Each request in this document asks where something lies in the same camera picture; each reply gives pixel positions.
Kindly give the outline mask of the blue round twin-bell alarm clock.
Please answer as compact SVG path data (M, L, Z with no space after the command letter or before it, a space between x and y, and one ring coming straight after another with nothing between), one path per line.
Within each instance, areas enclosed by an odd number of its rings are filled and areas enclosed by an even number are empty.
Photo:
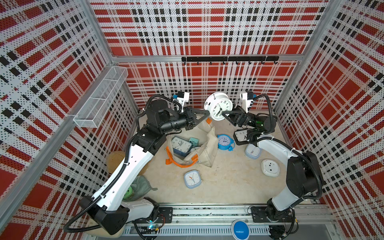
M228 135L218 135L218 149L223 151L233 151L235 148L235 141Z

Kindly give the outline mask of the beige canvas bag orange handles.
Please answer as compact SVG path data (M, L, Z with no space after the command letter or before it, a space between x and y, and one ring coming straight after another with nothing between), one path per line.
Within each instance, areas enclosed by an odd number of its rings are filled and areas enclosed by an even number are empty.
M186 157L178 156L174 153L171 141L173 137L179 137L189 141L190 138L199 139L199 146L192 148ZM218 152L218 137L210 118L202 121L197 127L192 130L182 130L177 135L170 135L167 137L166 152L168 158L166 165L174 164L180 168L189 168L195 164L212 167Z

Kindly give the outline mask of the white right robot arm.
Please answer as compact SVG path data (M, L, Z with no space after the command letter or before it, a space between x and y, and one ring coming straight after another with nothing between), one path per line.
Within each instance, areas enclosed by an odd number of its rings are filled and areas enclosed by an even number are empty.
M317 156L302 152L276 139L274 132L277 119L273 113L252 114L237 106L224 111L222 116L233 126L245 128L245 141L267 151L286 167L286 186L267 202L266 216L278 222L304 200L318 200L323 195L324 179Z

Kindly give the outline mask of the teal small clock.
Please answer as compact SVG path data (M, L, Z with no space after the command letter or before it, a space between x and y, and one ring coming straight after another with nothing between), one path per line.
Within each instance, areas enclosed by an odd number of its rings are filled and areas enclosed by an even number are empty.
M199 139L197 139L197 138L190 138L189 142L192 144L193 148L199 146Z

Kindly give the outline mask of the black and white round clock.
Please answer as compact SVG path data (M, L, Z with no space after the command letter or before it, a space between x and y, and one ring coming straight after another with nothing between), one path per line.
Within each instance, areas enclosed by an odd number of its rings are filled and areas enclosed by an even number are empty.
M210 112L210 117L214 121L224 120L223 112L231 111L233 103L223 92L215 92L211 94L205 101L204 110Z

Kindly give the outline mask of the white oval clock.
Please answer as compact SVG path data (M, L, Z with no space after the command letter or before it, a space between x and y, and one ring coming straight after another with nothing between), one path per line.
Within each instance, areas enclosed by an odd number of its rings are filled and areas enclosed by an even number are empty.
M275 178L280 174L280 167L274 160L265 159L262 161L262 172L268 177Z

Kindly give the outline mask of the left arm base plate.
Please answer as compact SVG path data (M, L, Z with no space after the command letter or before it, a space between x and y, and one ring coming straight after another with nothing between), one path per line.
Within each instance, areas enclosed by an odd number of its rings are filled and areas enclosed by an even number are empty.
M166 224L170 224L172 222L172 219L173 219L173 208L172 207L160 207L158 212L157 212L157 215L154 219L152 219L151 217L148 217L148 218L141 218L141 219L137 219L135 220L135 222L137 224L162 224L162 223L166 223Z

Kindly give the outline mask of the light blue square alarm clock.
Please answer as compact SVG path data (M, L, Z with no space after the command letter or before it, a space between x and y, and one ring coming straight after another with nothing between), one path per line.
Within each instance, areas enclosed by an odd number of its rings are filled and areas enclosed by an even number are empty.
M202 179L197 170L191 170L184 174L185 185L188 189L194 189L201 185Z

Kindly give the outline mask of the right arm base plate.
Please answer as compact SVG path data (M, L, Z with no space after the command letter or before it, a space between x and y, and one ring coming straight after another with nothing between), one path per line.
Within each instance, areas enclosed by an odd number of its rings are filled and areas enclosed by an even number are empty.
M252 206L250 212L254 223L287 223L293 220L290 209L277 211L273 206Z

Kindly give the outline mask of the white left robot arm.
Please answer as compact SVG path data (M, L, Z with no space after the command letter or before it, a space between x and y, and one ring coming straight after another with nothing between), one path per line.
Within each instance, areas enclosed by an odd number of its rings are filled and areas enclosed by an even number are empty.
M137 133L128 140L125 158L98 191L81 199L81 212L65 224L64 232L79 233L102 228L110 235L116 234L134 213L133 209L121 205L124 195L167 136L178 134L182 129L191 130L209 115L208 110L182 107L177 101L163 96L150 98L136 117L138 120L146 116L147 122L142 128L138 127Z

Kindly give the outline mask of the black rectangular alarm clock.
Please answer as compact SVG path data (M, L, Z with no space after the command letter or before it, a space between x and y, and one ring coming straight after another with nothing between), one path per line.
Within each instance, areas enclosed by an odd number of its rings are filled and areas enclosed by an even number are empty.
M248 129L235 131L233 134L233 137L234 137L236 145L242 146L242 145L249 144L247 136L248 136Z

